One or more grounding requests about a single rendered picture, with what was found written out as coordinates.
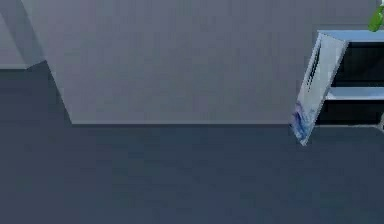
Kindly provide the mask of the pale blue open shelf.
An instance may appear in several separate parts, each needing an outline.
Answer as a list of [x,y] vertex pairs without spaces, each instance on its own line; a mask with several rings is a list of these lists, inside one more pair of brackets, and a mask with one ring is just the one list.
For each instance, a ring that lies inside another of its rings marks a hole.
[[300,144],[317,126],[384,133],[384,31],[320,30],[290,127]]

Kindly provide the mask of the green house plant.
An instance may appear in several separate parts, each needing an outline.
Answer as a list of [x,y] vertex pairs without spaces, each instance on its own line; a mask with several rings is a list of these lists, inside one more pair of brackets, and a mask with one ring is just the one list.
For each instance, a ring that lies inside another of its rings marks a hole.
[[368,30],[371,32],[377,32],[384,22],[384,0],[378,4],[377,8],[373,12],[369,24]]

